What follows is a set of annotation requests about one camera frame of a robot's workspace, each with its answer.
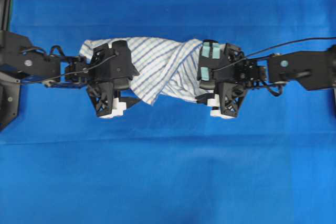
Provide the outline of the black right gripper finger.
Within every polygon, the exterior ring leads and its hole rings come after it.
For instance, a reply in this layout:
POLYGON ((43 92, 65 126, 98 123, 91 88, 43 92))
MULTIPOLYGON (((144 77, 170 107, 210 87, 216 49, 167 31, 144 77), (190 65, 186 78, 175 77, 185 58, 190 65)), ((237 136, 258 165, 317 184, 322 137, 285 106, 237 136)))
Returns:
POLYGON ((204 104, 206 106, 216 106, 215 94, 202 94, 195 97, 197 104, 204 104))

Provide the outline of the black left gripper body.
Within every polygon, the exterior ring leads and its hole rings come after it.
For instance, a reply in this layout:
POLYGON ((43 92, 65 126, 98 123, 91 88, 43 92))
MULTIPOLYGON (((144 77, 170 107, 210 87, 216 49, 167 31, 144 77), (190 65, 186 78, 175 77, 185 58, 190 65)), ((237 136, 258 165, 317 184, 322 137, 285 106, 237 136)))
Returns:
POLYGON ((124 111, 127 110, 125 103, 119 101, 123 90, 116 90, 108 78, 109 60, 112 58, 111 44, 105 43, 93 49, 90 61, 90 81, 86 91, 96 116, 101 119, 123 116, 124 111))

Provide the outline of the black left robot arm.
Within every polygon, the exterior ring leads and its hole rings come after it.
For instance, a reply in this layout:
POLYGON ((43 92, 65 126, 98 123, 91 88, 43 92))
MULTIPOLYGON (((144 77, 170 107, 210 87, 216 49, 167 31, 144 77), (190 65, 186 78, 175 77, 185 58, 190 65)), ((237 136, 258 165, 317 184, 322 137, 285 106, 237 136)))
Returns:
POLYGON ((122 116, 140 99, 122 97, 139 73, 125 40, 93 49, 90 60, 66 56, 60 46, 49 53, 22 35, 1 31, 1 129, 18 116, 20 88, 41 83, 47 88, 86 88, 96 116, 122 116))

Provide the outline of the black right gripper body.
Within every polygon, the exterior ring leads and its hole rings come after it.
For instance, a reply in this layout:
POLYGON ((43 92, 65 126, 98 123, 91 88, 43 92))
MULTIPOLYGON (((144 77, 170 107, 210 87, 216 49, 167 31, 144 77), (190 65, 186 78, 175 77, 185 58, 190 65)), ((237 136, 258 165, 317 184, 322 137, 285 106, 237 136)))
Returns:
POLYGON ((205 94, 215 94, 216 106, 212 108, 211 116, 222 119, 234 119, 247 94, 247 90, 238 83, 236 67, 245 59, 241 49, 232 44, 226 44, 224 65, 214 70, 215 89, 205 90, 205 94))

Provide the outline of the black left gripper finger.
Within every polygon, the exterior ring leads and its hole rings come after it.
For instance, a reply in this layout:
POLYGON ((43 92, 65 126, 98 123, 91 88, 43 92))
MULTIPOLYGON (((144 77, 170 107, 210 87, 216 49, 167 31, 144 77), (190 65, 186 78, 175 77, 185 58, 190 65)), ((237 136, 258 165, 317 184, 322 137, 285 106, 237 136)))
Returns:
POLYGON ((119 101, 125 103, 126 109, 129 109, 139 103, 141 99, 134 97, 120 97, 119 101))

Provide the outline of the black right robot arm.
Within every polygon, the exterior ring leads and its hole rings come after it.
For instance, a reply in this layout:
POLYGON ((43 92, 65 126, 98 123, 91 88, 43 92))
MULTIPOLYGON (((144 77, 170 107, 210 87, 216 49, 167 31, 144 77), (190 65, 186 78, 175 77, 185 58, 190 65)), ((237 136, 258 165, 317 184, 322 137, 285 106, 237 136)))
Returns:
POLYGON ((325 51, 297 51, 249 59, 237 46, 211 40, 199 53, 197 80, 206 93, 197 103, 211 107, 211 116, 233 119, 248 91, 266 89, 282 95, 289 81, 308 91, 335 88, 335 46, 325 51))

